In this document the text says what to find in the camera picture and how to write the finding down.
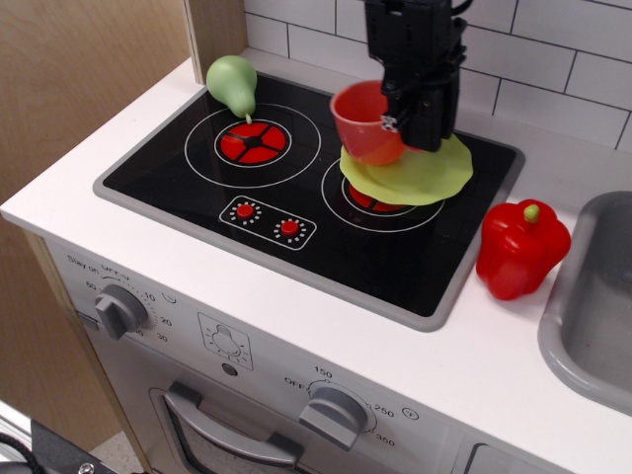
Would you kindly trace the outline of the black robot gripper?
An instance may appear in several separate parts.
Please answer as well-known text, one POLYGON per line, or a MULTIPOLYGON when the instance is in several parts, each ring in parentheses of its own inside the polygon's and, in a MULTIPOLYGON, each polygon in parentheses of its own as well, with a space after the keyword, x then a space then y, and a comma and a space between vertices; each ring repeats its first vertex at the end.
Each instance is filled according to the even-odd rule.
POLYGON ((466 47, 467 5, 450 1, 366 1, 369 56, 383 69, 382 128, 410 149, 436 152, 454 128, 457 81, 466 47))

